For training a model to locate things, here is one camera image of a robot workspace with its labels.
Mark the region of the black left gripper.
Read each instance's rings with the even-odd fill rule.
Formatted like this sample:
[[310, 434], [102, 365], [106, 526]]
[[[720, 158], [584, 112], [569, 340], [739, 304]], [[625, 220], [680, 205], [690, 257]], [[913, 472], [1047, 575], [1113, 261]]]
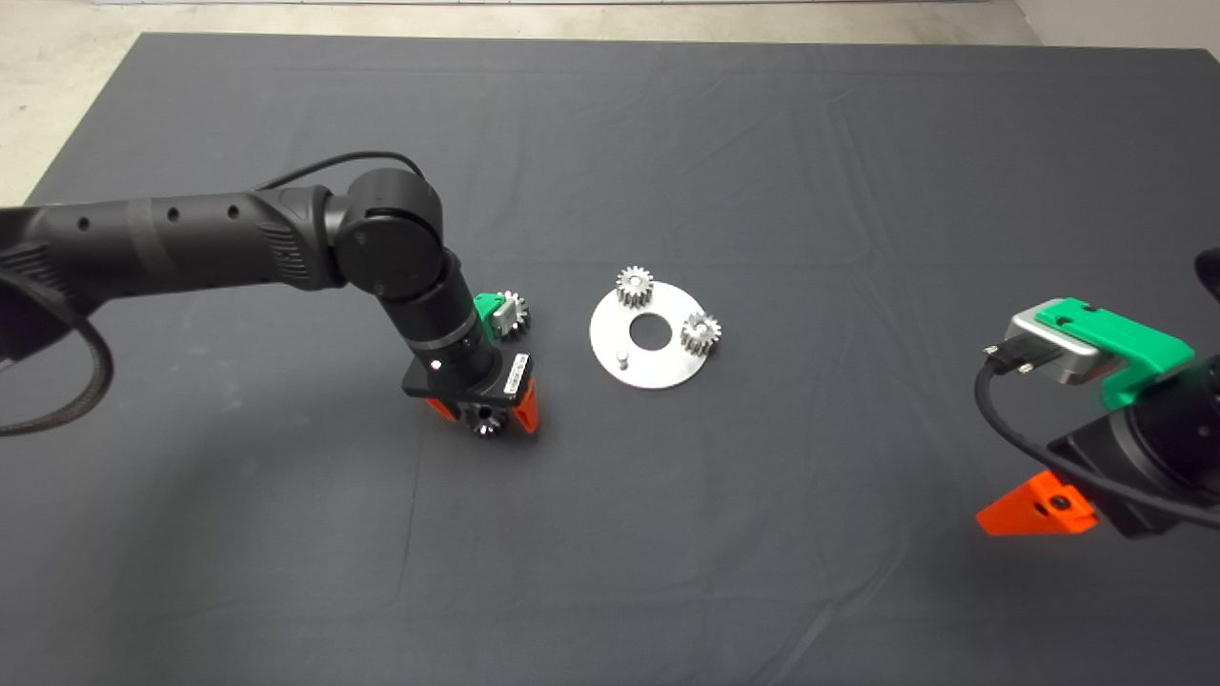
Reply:
[[527, 352], [476, 352], [467, 356], [418, 356], [401, 378], [401, 391], [458, 422], [453, 405], [476, 404], [512, 408], [525, 435], [539, 425], [533, 356]]

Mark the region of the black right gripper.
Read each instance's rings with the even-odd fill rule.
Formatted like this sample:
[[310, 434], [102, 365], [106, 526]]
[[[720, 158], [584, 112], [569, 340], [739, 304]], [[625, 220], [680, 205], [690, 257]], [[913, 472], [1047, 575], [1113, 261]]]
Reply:
[[[1161, 496], [1179, 504], [1211, 509], [1218, 496], [1187, 485], [1159, 465], [1139, 442], [1124, 413], [1098, 417], [1068, 435], [1050, 439], [1048, 450], [1089, 472], [1125, 486]], [[1150, 511], [1119, 496], [1103, 494], [1089, 486], [1076, 487], [1054, 472], [1035, 474], [975, 515], [988, 535], [1078, 535], [1099, 524], [1100, 511], [1119, 535], [1138, 541], [1168, 533], [1180, 521]]]

